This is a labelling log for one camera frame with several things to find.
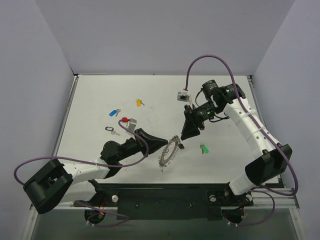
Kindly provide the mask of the metal disc with keyrings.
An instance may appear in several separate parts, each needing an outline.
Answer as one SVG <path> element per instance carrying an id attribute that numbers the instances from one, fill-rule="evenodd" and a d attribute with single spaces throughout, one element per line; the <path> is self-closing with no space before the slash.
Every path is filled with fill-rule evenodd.
<path id="1" fill-rule="evenodd" d="M 161 172 L 163 172 L 164 168 L 170 165 L 170 163 L 176 157 L 178 150 L 180 149 L 180 144 L 180 138 L 177 135 L 175 135 L 168 141 L 167 145 L 163 148 L 161 155 L 158 157 L 158 165 L 160 167 Z"/>

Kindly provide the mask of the green tag key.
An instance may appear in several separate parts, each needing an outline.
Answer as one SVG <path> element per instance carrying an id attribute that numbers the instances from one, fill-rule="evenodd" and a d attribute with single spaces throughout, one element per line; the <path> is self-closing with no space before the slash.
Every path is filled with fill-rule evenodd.
<path id="1" fill-rule="evenodd" d="M 204 144 L 200 144 L 200 149 L 201 149 L 202 154 L 208 154 L 209 153 L 208 148 Z"/>

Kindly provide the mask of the black tag key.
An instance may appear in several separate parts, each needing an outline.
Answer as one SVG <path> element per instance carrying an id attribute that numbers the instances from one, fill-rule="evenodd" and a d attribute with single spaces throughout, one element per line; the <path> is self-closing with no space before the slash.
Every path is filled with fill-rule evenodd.
<path id="1" fill-rule="evenodd" d="M 182 143 L 179 143 L 179 144 L 178 144 L 178 147 L 179 147 L 181 150 L 183 150 L 183 149 L 185 148 Z"/>
<path id="2" fill-rule="evenodd" d="M 110 132 L 112 135 L 120 136 L 120 134 L 117 133 L 117 132 L 115 131 L 115 129 L 114 129 L 113 127 L 111 127 L 111 126 L 106 126 L 106 127 L 105 127 L 105 130 L 108 131 L 108 132 Z"/>

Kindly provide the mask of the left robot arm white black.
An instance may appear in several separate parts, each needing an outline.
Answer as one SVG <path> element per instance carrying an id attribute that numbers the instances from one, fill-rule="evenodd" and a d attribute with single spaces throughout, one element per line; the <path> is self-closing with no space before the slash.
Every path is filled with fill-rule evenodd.
<path id="1" fill-rule="evenodd" d="M 139 128 L 135 136 L 120 144 L 107 141 L 100 157 L 92 161 L 50 159 L 26 183 L 23 190 L 39 214 L 45 214 L 58 204 L 86 201 L 92 206 L 99 205 L 103 193 L 92 181 L 115 176 L 124 166 L 122 160 L 137 153 L 146 158 L 168 144 L 163 138 L 152 136 Z"/>

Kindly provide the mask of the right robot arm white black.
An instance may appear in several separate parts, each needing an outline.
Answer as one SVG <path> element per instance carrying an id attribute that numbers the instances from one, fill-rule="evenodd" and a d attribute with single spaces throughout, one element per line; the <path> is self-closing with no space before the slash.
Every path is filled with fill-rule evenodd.
<path id="1" fill-rule="evenodd" d="M 269 133 L 238 84 L 219 87 L 215 80 L 209 80 L 202 85 L 201 92 L 206 103 L 198 107 L 184 106 L 181 140 L 200 135 L 205 129 L 205 121 L 224 113 L 241 132 L 255 158 L 245 166 L 242 175 L 228 183 L 223 192 L 224 201 L 234 205 L 242 194 L 282 174 L 293 151 L 288 144 L 281 144 Z"/>

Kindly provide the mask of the blue tag key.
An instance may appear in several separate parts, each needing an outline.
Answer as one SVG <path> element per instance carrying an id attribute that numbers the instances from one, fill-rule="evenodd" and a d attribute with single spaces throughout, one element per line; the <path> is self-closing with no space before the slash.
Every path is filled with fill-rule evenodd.
<path id="1" fill-rule="evenodd" d="M 110 117 L 113 117 L 113 116 L 118 116 L 118 114 L 121 112 L 121 109 L 115 109 L 115 110 L 113 110 L 113 111 L 111 111 L 110 113 L 109 113 L 109 116 Z"/>

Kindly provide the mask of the yellow tag key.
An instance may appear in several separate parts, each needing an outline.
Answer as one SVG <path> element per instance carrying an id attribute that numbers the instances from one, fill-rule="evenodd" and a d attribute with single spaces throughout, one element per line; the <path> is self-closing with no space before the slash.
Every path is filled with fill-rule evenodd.
<path id="1" fill-rule="evenodd" d="M 141 99 L 136 99 L 136 106 L 137 107 L 141 107 L 144 106 L 145 104 L 143 103 L 143 101 Z"/>

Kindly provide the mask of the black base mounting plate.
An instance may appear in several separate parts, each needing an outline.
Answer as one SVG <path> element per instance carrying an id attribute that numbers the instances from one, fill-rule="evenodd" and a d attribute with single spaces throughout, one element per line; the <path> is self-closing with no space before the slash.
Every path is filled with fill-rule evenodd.
<path id="1" fill-rule="evenodd" d="M 250 193 L 231 196 L 223 183 L 94 183 L 94 207 L 116 207 L 130 220 L 220 220 L 253 206 Z"/>

